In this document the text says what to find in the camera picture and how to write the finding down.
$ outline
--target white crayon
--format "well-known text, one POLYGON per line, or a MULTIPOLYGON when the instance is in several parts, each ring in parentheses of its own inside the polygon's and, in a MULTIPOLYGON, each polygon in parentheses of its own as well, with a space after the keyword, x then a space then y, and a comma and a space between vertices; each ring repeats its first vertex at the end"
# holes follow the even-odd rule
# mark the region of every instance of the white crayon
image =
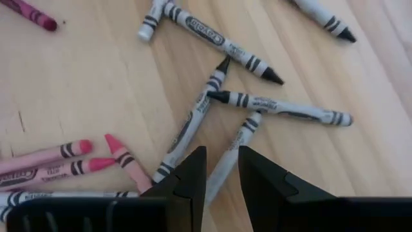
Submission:
POLYGON ((332 35, 347 39, 353 43, 356 42, 356 38, 349 31, 348 25, 338 20, 338 18, 320 5, 317 0, 289 1, 332 35))
POLYGON ((205 194, 206 206, 209 206, 216 197, 221 186, 238 161, 239 147, 247 145, 252 140, 252 136, 260 125, 261 120, 262 114, 257 111, 253 112, 252 115, 246 119, 239 129, 236 139, 233 141, 230 148, 223 154, 211 175, 208 177, 205 194))
POLYGON ((241 63, 248 71, 254 73, 258 77, 274 81, 278 84, 283 84, 283 81, 265 61, 250 52, 245 51, 239 45, 233 43, 199 19, 193 17, 189 12, 182 10, 173 3, 166 3, 164 14, 192 34, 209 42, 209 44, 213 45, 213 47, 219 51, 225 52, 231 56, 235 61, 241 63))
POLYGON ((178 161, 183 157, 187 146, 198 130, 200 123, 211 105, 211 101, 206 94, 207 92, 215 92, 220 89, 226 79, 226 71, 229 61, 230 58, 226 57, 226 59, 215 69, 214 73, 209 78, 208 83, 205 85, 204 89, 194 103, 193 109, 189 112, 189 116, 180 130, 180 133, 174 138, 172 146, 164 157, 163 162, 153 175, 154 183, 159 183, 166 176, 168 176, 170 172, 172 172, 172 170, 178 165, 178 161))
POLYGON ((152 38, 153 33, 162 18, 163 8, 166 2, 167 0, 153 0, 152 7, 149 13, 144 17, 143 23, 137 33, 137 36, 144 42, 149 42, 152 38))
POLYGON ((0 192, 0 206, 17 206, 27 200, 37 198, 56 198, 56 197, 138 197, 135 192, 94 192, 94 191, 53 191, 53 192, 28 192, 28 191, 7 191, 0 192))
POLYGON ((353 123, 353 117, 349 113, 277 101, 246 93, 222 91, 210 92, 208 96, 232 106, 243 107, 249 110, 260 110, 264 113, 289 115, 323 124, 350 126, 353 123))

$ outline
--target wood grain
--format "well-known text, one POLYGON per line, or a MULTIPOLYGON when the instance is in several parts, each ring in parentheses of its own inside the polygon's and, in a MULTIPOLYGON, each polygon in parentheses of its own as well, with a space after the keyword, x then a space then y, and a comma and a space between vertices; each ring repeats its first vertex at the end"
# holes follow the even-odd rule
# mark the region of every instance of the wood grain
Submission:
MULTIPOLYGON (((410 196, 412 2, 319 1, 357 43, 334 39, 284 0, 178 2, 286 81, 279 87, 232 64, 224 89, 355 117, 335 128, 266 115, 252 148, 335 195, 410 196)), ((60 28, 48 33, 0 5, 1 158, 81 138, 95 143, 92 157, 108 157, 110 132, 154 173, 223 54, 167 19, 150 44, 140 42, 149 0, 28 2, 60 28)), ((206 145, 210 173, 247 115, 214 103, 187 154, 206 145)), ((133 183, 115 167, 31 189, 133 190, 133 183)), ((204 219, 204 231, 252 230, 237 169, 204 219)))

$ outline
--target red crayon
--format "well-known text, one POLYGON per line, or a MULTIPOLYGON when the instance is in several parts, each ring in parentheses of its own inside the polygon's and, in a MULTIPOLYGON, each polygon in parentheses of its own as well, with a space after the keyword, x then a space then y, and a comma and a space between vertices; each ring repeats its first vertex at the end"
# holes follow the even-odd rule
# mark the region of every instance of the red crayon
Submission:
POLYGON ((54 19, 22 0, 0 0, 0 2, 47 31, 54 32, 57 29, 57 23, 54 19))
POLYGON ((113 165, 112 158, 93 158, 71 163, 52 164, 44 168, 28 168, 0 175, 0 191, 46 183, 99 171, 113 165))
POLYGON ((116 162, 120 164, 130 178, 132 178, 137 185, 137 190, 140 194, 147 191, 152 187, 151 179, 146 175, 139 163, 133 158, 126 147, 114 136, 107 134, 104 136, 109 145, 110 152, 116 159, 116 162))
POLYGON ((54 148, 35 151, 27 155, 1 161, 0 174, 35 167, 61 159, 68 159, 77 155, 85 155, 91 152, 92 149, 93 145, 90 140, 84 139, 63 144, 54 148))

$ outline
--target crayon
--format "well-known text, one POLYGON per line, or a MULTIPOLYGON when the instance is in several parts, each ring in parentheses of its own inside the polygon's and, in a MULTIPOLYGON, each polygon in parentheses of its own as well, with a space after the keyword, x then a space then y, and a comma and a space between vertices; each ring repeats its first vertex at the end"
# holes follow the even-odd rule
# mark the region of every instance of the crayon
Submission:
POLYGON ((193 17, 189 12, 182 10, 173 3, 166 3, 164 14, 194 35, 209 42, 209 44, 213 45, 217 50, 230 55, 235 61, 241 63, 248 71, 258 77, 278 84, 284 84, 283 80, 280 79, 265 61, 245 51, 239 45, 233 43, 199 19, 193 17))
POLYGON ((61 159, 69 159, 77 155, 91 152, 93 145, 90 140, 78 140, 54 148, 35 151, 27 155, 14 157, 0 162, 0 174, 39 166, 61 159))
POLYGON ((0 206, 17 206, 28 200, 37 198, 58 198, 58 197, 138 197, 135 192, 94 192, 94 191, 53 191, 53 192, 29 192, 29 191, 8 191, 0 193, 0 206))
POLYGON ((209 206, 215 196, 218 194, 221 186, 225 182, 238 161, 239 147, 247 145, 251 140, 254 132, 262 121, 262 114, 258 111, 253 112, 246 118, 238 131, 238 135, 230 145, 229 149, 223 154, 218 164, 212 171, 206 181, 205 205, 209 206))
POLYGON ((0 175, 0 191, 22 188, 72 176, 99 171, 113 165, 112 158, 93 158, 71 163, 50 164, 43 168, 28 168, 0 175))
POLYGON ((111 134, 105 135, 110 152, 116 162, 122 167, 129 177, 136 182, 137 190, 140 194, 152 187, 151 179, 139 163, 133 158, 127 148, 111 134))
POLYGON ((54 32, 57 29, 57 23, 54 19, 22 0, 0 0, 0 2, 49 32, 54 32))
POLYGON ((152 35, 162 18, 163 8, 165 7, 166 2, 167 0, 152 1, 152 7, 149 13, 144 17, 143 23, 137 33, 137 36, 144 42, 149 42, 152 38, 152 35))
POLYGON ((222 103, 250 110, 260 110, 277 115, 289 115, 336 126, 350 126, 353 123, 353 117, 349 113, 324 110, 314 106, 301 106, 288 102, 275 101, 267 97, 256 97, 246 93, 229 91, 209 92, 207 95, 222 103))
POLYGON ((169 151, 160 164, 160 167, 153 175, 154 183, 159 183, 163 180, 163 178, 168 176, 177 166, 178 161, 183 157, 187 146, 194 137, 194 134, 198 130, 200 123, 211 105, 210 99, 206 96, 206 94, 209 91, 219 91, 221 85, 226 79, 229 63, 230 57, 226 56, 225 60, 216 67, 215 71, 209 78, 209 81, 206 83, 204 89, 194 103, 192 110, 189 112, 186 123, 183 125, 180 133, 174 138, 172 146, 169 148, 169 151))
POLYGON ((10 206, 0 206, 0 221, 1 222, 6 222, 7 215, 9 212, 11 212, 12 209, 13 207, 10 207, 10 206))
POLYGON ((352 43, 356 42, 355 36, 350 32, 348 25, 336 16, 331 14, 327 9, 320 5, 317 0, 288 0, 309 18, 330 32, 333 36, 345 39, 352 43))

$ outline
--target sharpened crayon tip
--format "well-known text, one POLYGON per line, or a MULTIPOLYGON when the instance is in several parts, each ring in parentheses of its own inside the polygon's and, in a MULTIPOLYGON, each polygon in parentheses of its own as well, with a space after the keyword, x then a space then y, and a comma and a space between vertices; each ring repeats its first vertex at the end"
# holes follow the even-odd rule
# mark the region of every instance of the sharpened crayon tip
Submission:
POLYGON ((113 158, 93 158, 89 161, 90 171, 99 171, 116 163, 113 158))
POLYGON ((57 23, 53 19, 47 19, 43 24, 44 29, 49 32, 54 32, 57 29, 57 23))
POLYGON ((222 103, 228 103, 230 99, 230 92, 222 91, 222 92, 212 92, 209 91, 206 95, 210 98, 216 99, 222 103))
POLYGON ((350 41, 351 43, 355 43, 357 40, 355 36, 349 31, 349 28, 345 28, 339 35, 339 38, 345 39, 347 41, 350 41))
POLYGON ((119 149, 124 148, 124 145, 111 134, 105 134, 104 137, 110 148, 110 153, 114 154, 119 149))
POLYGON ((93 149, 93 145, 88 139, 82 139, 80 140, 80 150, 82 151, 83 154, 87 154, 91 152, 93 149))
POLYGON ((278 83, 280 85, 283 85, 285 82, 275 73, 275 71, 273 71, 273 69, 271 68, 267 68, 263 74, 262 74, 262 78, 266 79, 268 81, 272 81, 275 83, 278 83))
POLYGON ((217 70, 223 72, 225 75, 227 74, 227 70, 229 69, 230 64, 230 56, 227 55, 226 58, 216 67, 217 70))

